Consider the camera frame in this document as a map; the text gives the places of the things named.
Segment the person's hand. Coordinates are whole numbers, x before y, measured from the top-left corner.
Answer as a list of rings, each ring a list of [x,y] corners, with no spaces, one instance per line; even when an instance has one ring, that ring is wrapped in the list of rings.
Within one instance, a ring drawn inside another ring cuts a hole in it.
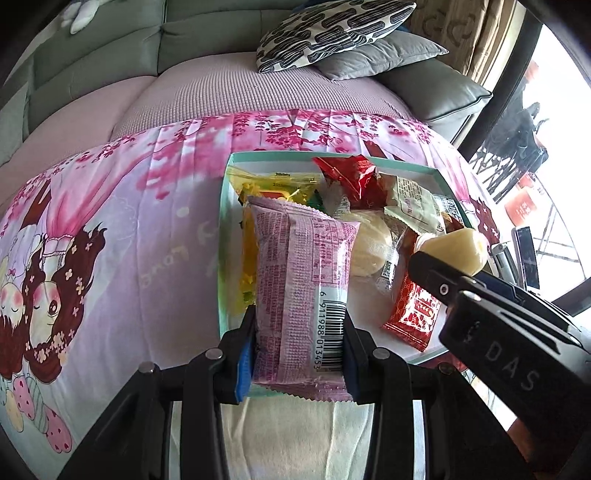
[[[552,479],[553,474],[547,470],[543,461],[542,444],[531,434],[520,419],[516,419],[512,423],[509,427],[508,434],[535,477],[537,479]]]

